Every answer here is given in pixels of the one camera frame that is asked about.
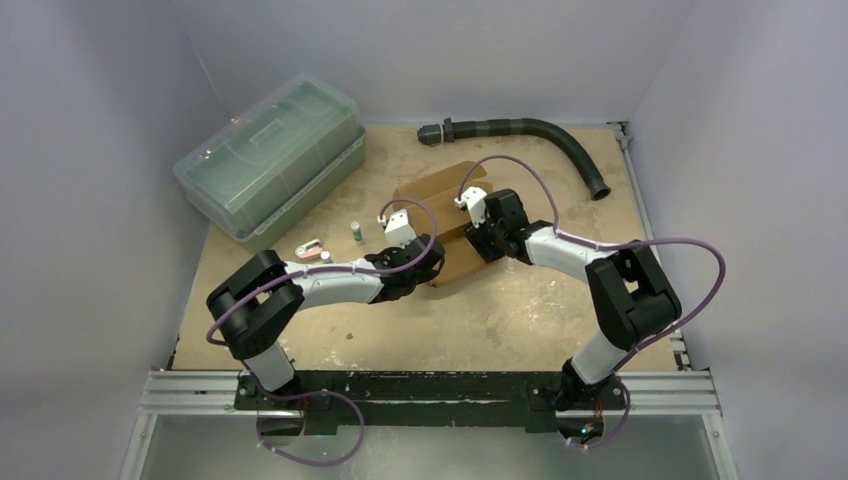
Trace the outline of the brown cardboard box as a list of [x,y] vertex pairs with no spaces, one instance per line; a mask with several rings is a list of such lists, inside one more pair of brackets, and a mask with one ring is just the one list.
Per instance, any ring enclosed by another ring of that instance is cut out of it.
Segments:
[[455,206],[460,182],[473,166],[463,161],[398,186],[394,198],[411,198],[427,207],[437,224],[437,241],[445,252],[441,272],[429,283],[438,288],[459,281],[481,270],[485,261],[463,235],[471,222],[469,215]]

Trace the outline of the pink white small tool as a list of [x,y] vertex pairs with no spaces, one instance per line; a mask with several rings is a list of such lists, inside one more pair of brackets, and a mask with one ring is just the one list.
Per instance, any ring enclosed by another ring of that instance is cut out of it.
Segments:
[[303,263],[319,261],[324,253],[323,243],[319,239],[312,239],[297,246],[294,250],[296,257]]

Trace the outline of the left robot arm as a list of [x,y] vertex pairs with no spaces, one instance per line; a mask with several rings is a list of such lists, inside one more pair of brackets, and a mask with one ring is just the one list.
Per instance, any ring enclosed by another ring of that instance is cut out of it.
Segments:
[[428,234],[347,263],[310,266],[263,250],[208,295],[205,304],[214,323],[206,341],[225,347],[246,367],[272,408],[287,408],[297,399],[298,382],[278,339],[295,314],[399,300],[435,279],[445,259],[444,248]]

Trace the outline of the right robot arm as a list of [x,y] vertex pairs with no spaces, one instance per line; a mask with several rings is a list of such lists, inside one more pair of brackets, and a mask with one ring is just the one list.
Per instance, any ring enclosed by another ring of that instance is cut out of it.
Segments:
[[637,345],[682,315],[680,300],[647,246],[616,248],[566,239],[552,223],[528,220],[511,189],[464,190],[454,204],[469,216],[463,235],[486,263],[503,257],[545,267],[584,282],[598,333],[565,362],[553,400],[558,408],[584,407],[596,399],[617,365]]

